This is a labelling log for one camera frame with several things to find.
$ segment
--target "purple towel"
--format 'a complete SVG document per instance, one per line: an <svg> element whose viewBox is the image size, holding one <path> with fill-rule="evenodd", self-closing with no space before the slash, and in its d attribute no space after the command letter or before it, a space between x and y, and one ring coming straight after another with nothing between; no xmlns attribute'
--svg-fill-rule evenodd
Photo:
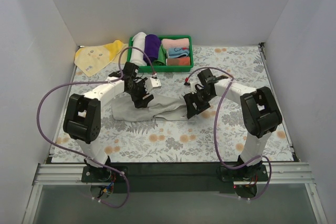
<svg viewBox="0 0 336 224"><path fill-rule="evenodd" d="M154 34L148 34L145 37L145 53L148 55L151 62L157 60L159 56L159 48L161 46L160 39ZM143 56L143 60L149 64L146 56Z"/></svg>

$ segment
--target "floral tablecloth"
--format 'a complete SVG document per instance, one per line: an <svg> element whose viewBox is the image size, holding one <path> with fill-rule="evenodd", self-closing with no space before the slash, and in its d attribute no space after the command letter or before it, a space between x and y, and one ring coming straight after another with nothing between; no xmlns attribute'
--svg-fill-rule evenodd
<svg viewBox="0 0 336 224"><path fill-rule="evenodd" d="M270 86L258 47L194 47L194 68L218 67L235 76L236 81L255 88ZM118 69L109 64L98 74L87 77L79 69L74 81L105 80ZM184 86L188 73L159 73L162 88L153 93L168 97L180 97L190 90ZM93 85L72 86L70 94L85 93ZM217 161L213 142L215 110L219 98L211 101L211 108L194 117L193 121L145 122L116 121L111 114L111 104L101 113L100 141L113 162L212 162ZM236 161L246 140L241 109L230 100L224 100L218 120L218 143L222 159ZM81 151L77 143L62 128L57 143ZM264 155L272 161L292 161L292 153L283 125L270 137ZM83 158L59 148L52 154L53 163L83 162Z"/></svg>

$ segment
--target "gray wall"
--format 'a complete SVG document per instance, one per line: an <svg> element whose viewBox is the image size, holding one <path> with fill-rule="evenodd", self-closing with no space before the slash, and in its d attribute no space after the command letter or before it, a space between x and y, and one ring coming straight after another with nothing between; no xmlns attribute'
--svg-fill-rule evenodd
<svg viewBox="0 0 336 224"><path fill-rule="evenodd" d="M336 1L289 0L266 43L267 66L298 156L336 223Z"/></svg>
<svg viewBox="0 0 336 224"><path fill-rule="evenodd" d="M288 0L54 0L78 45L139 31L190 34L198 45L266 41Z"/></svg>
<svg viewBox="0 0 336 224"><path fill-rule="evenodd" d="M69 80L76 45L52 0L0 0L0 222L20 223L48 144L36 127L39 100ZM65 90L46 102L52 137Z"/></svg>

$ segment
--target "gray cloth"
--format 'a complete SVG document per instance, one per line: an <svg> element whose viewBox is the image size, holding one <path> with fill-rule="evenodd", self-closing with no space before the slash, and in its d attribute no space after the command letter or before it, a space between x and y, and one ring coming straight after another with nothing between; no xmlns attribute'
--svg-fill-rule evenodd
<svg viewBox="0 0 336 224"><path fill-rule="evenodd" d="M154 94L154 99L147 108L134 107L131 96L112 100L112 114L114 119L128 122L148 121L152 118L163 118L168 121L185 121L187 107L182 99L165 97Z"/></svg>

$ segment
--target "green towel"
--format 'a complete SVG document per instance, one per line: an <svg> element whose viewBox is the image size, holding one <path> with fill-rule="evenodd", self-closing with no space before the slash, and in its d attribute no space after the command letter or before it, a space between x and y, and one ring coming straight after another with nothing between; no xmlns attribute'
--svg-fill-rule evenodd
<svg viewBox="0 0 336 224"><path fill-rule="evenodd" d="M162 45L159 48L159 56L158 59L153 61L153 66L165 66L166 65L166 49L162 47Z"/></svg>

